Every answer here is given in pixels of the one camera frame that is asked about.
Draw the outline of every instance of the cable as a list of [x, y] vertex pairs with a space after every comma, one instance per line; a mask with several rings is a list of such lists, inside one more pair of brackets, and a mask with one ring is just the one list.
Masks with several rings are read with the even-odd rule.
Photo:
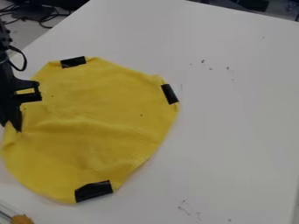
[[[7, 16], [7, 15], [11, 15], [13, 12], [6, 12], [6, 13], [4, 13], [4, 14], [1, 14], [0, 15], [0, 17], [2, 17], [2, 16]], [[5, 25], [10, 25], [10, 24], [13, 24], [13, 23], [16, 23], [18, 20], [20, 20], [21, 18], [16, 18], [15, 20], [12, 20], [12, 21], [8, 21], [8, 22], [5, 22], [5, 21], [3, 21], [3, 23], [5, 24]]]
[[13, 24], [13, 23], [16, 23], [18, 20], [20, 20], [21, 18], [16, 18], [15, 20], [12, 20], [12, 21], [10, 21], [10, 22], [6, 22], [6, 23], [4, 23], [5, 25], [11, 25], [11, 24]]
[[10, 12], [10, 11], [15, 11], [16, 9], [18, 9], [20, 7], [20, 4], [11, 4], [5, 8], [2, 8], [0, 10], [0, 13], [1, 12]]
[[69, 15], [72, 14], [71, 11], [69, 11], [70, 12], [69, 14], [62, 14], [62, 13], [59, 13], [59, 11], [55, 7], [53, 7], [53, 9], [54, 9], [54, 11], [55, 11], [56, 14], [50, 14], [50, 15], [42, 17], [38, 21], [38, 23], [40, 24], [40, 26], [42, 26], [42, 27], [44, 27], [46, 29], [52, 29], [53, 28], [52, 26], [47, 26], [47, 25], [44, 25], [43, 23], [44, 22], [48, 22], [48, 21], [50, 21], [50, 20], [52, 20], [52, 19], [54, 19], [56, 17], [68, 17]]
[[17, 71], [19, 71], [19, 72], [23, 72], [23, 71], [27, 68], [27, 58], [26, 58], [26, 56], [24, 55], [24, 53], [23, 53], [21, 50], [17, 49], [17, 48], [16, 48], [15, 46], [13, 46], [13, 45], [10, 45], [10, 46], [9, 46], [9, 49], [12, 50], [12, 51], [14, 51], [14, 52], [16, 52], [16, 53], [20, 53], [20, 54], [22, 54], [23, 59], [24, 59], [24, 64], [23, 64], [22, 68], [18, 68], [18, 67], [15, 66], [11, 61], [9, 61], [9, 63], [10, 63], [10, 65], [11, 65], [13, 68], [15, 68]]

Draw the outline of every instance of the black tape piece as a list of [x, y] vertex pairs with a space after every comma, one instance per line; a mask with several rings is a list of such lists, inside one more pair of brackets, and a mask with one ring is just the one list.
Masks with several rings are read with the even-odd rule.
[[178, 102], [178, 98], [175, 95], [175, 93], [173, 92], [170, 84], [164, 84], [164, 85], [161, 86], [161, 88], [162, 88], [169, 104]]
[[83, 200], [90, 200], [112, 192], [113, 190], [110, 181], [107, 180], [82, 186], [75, 191], [75, 199], [78, 203]]
[[62, 68], [68, 68], [68, 67], [77, 67], [79, 65], [84, 65], [87, 63], [84, 56], [73, 58], [73, 59], [63, 59], [60, 61]]

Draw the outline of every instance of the white table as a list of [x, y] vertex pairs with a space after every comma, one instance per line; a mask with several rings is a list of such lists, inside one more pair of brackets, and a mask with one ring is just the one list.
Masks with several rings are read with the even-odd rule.
[[24, 52], [29, 67], [19, 77], [49, 60], [99, 56], [161, 74], [181, 101], [157, 154], [101, 199], [60, 205], [2, 166], [0, 199], [37, 223], [291, 223], [299, 24], [185, 0], [93, 0]]

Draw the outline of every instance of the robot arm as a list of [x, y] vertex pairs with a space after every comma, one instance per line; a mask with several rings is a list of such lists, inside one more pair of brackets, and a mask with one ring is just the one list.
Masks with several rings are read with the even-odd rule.
[[[21, 104], [41, 101], [42, 97], [38, 90], [39, 83], [37, 81], [20, 80], [14, 76], [12, 68], [24, 71], [27, 62], [24, 57], [22, 69], [18, 69], [10, 62], [7, 51], [10, 49], [17, 51], [17, 48], [10, 46], [11, 41], [10, 31], [5, 28], [0, 20], [0, 123], [2, 126], [5, 126], [10, 121], [17, 131], [22, 131]], [[30, 88], [33, 90], [32, 93], [17, 93], [19, 90]]]

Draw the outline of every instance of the yellow object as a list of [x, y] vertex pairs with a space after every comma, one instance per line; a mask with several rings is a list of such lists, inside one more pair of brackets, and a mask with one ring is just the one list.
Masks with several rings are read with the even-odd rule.
[[5, 127], [2, 156], [35, 193], [76, 203], [74, 192], [109, 180], [113, 190], [159, 147], [173, 124], [158, 75], [104, 59], [62, 68], [49, 62], [33, 77], [43, 101], [22, 105], [23, 131]]
[[25, 214], [12, 217], [10, 224], [34, 224]]

